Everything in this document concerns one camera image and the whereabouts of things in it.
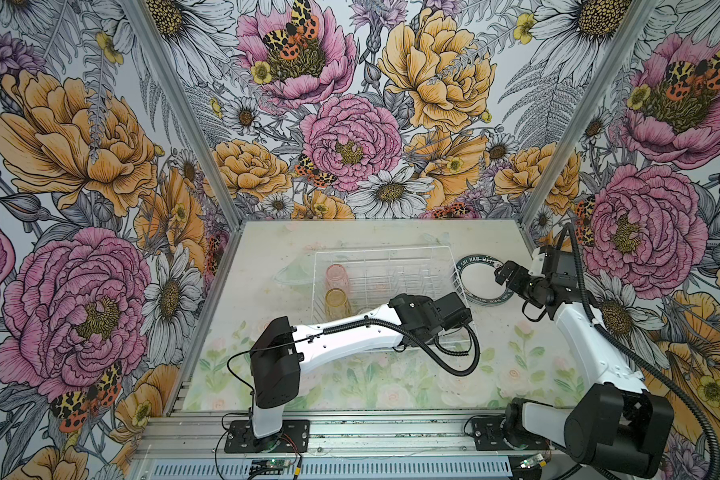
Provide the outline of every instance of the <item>table surface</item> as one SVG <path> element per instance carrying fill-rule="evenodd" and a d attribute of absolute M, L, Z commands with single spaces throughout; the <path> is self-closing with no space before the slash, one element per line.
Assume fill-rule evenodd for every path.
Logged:
<path fill-rule="evenodd" d="M 271 319 L 310 322 L 314 253 L 337 248 L 449 245 L 456 261 L 486 254 L 528 266 L 530 255 L 512 220 L 348 220 L 248 222 L 232 262 L 184 410 L 250 406 L 247 386 L 226 369 Z M 503 408 L 516 396 L 575 405 L 584 383 L 565 339 L 551 321 L 528 322 L 513 296 L 499 306 L 470 304 L 480 341 L 479 367 L 466 377 L 441 370 L 420 350 L 366 352 L 302 376 L 288 410 Z M 447 357 L 466 367 L 471 356 Z M 232 362 L 252 383 L 248 355 Z"/>

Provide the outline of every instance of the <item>yellow peony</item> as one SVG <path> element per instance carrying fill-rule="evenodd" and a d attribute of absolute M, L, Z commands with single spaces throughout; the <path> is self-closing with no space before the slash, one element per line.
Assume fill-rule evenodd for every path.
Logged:
<path fill-rule="evenodd" d="M 232 198 L 237 197 L 238 192 L 243 192 L 264 200 L 267 195 L 284 192 L 292 186 L 288 163 L 269 153 L 265 146 L 257 142 L 221 142 L 211 155 Z M 208 177 L 202 186 L 209 197 L 216 198 Z"/>
<path fill-rule="evenodd" d="M 434 189 L 427 192 L 427 210 L 450 204 L 467 191 L 467 182 L 478 182 L 487 143 L 484 135 L 471 140 L 465 135 L 451 139 L 449 132 L 439 129 L 413 136 L 404 151 L 417 163 L 427 162 L 420 178 L 434 179 Z"/>
<path fill-rule="evenodd" d="M 659 340 L 670 369 L 663 370 L 696 401 L 720 439 L 720 304 L 709 293 L 677 291 L 668 314 L 678 316 L 677 341 Z M 675 410 L 674 428 L 686 438 L 698 438 L 701 427 L 693 414 L 659 380 L 646 372 L 646 385 L 654 395 L 666 396 Z"/>
<path fill-rule="evenodd" d="M 154 146 L 124 98 L 107 92 L 107 122 L 93 162 L 88 118 L 93 91 L 82 80 L 68 78 L 62 85 L 50 75 L 22 70 L 18 81 L 4 75 L 2 87 L 24 111 L 23 117 L 0 114 L 0 154 L 19 191 L 66 194 L 59 198 L 61 209 L 74 204 L 83 189 L 92 190 L 112 202 L 116 216 L 126 216 L 157 186 Z"/>
<path fill-rule="evenodd" d="M 442 11 L 425 8 L 419 23 L 417 32 L 403 23 L 394 27 L 378 67 L 394 82 L 387 90 L 410 92 L 413 126 L 461 131 L 470 125 L 470 117 L 485 111 L 496 64 L 489 62 L 487 52 L 475 61 L 474 34 L 457 30 L 456 21 Z M 460 68 L 443 72 L 456 63 Z"/>
<path fill-rule="evenodd" d="M 320 219 L 320 220 L 348 220 L 355 218 L 352 209 L 341 198 L 329 197 L 323 192 L 315 191 L 304 194 L 304 205 L 295 204 L 291 218 Z"/>
<path fill-rule="evenodd" d="M 512 168 L 499 170 L 496 174 L 496 194 L 509 195 L 513 198 L 523 193 L 533 191 L 539 183 L 542 173 L 552 160 L 552 154 L 557 143 L 547 144 L 542 148 L 532 147 L 520 150 L 516 155 L 509 157 Z M 574 198 L 579 194 L 579 168 L 581 156 L 574 152 L 563 168 L 547 195 L 546 204 L 556 215 L 565 214 L 573 204 Z"/>

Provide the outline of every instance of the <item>white wire rack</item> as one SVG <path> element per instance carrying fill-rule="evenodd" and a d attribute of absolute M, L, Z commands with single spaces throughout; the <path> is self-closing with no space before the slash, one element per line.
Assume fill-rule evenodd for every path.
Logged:
<path fill-rule="evenodd" d="M 324 250 L 315 254 L 312 323 L 335 320 L 326 315 L 326 270 L 335 264 L 347 272 L 346 294 L 353 315 L 373 310 L 400 293 L 437 300 L 456 292 L 467 305 L 450 246 Z M 443 344 L 469 341 L 461 330 L 446 332 L 441 337 Z"/>

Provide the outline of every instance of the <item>butterfly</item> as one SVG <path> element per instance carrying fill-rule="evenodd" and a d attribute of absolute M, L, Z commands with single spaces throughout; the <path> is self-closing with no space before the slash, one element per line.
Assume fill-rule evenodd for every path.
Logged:
<path fill-rule="evenodd" d="M 122 379 L 123 367 L 116 362 L 87 390 L 67 392 L 55 398 L 50 403 L 50 411 L 61 420 L 59 430 L 63 433 L 76 432 L 83 427 L 88 416 L 96 417 L 100 409 L 114 405 L 123 391 Z"/>
<path fill-rule="evenodd" d="M 592 231 L 590 221 L 592 214 L 595 212 L 595 196 L 590 195 L 576 206 L 576 241 L 579 245 L 593 246 L 595 245 L 595 234 Z"/>
<path fill-rule="evenodd" d="M 666 96 L 672 101 L 681 101 L 689 92 L 701 94 L 704 88 L 720 90 L 720 50 L 698 65 L 691 62 L 678 61 L 666 66 L 664 80 L 670 84 Z"/>
<path fill-rule="evenodd" d="M 293 169 L 302 177 L 307 177 L 307 180 L 318 188 L 325 188 L 338 180 L 334 174 L 320 171 L 312 162 L 312 159 L 304 154 L 298 156 L 296 166 Z"/>
<path fill-rule="evenodd" d="M 296 60 L 307 41 L 317 38 L 320 32 L 320 21 L 312 14 L 309 0 L 294 0 L 291 6 L 291 21 L 285 30 L 275 30 L 262 37 L 264 45 L 275 53 L 280 53 L 283 60 Z"/>

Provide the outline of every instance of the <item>roll of tape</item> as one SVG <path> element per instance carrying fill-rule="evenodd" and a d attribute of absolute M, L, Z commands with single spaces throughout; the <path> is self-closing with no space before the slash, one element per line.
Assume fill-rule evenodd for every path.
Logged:
<path fill-rule="evenodd" d="M 495 306 L 500 305 L 509 298 L 512 297 L 512 291 L 508 288 L 504 288 L 504 292 L 501 293 L 501 295 L 497 296 L 496 298 L 483 298 L 482 296 L 475 295 L 474 293 L 471 293 L 469 289 L 464 285 L 464 282 L 461 280 L 461 272 L 464 271 L 467 266 L 473 265 L 473 264 L 485 264 L 492 266 L 493 268 L 501 268 L 503 263 L 499 261 L 498 259 L 493 258 L 490 255 L 467 255 L 464 258 L 462 258 L 459 262 L 456 263 L 456 274 L 458 275 L 459 282 L 461 283 L 461 287 L 464 288 L 464 294 L 467 296 L 467 300 L 469 300 L 472 303 L 477 303 L 478 305 L 482 306 Z"/>

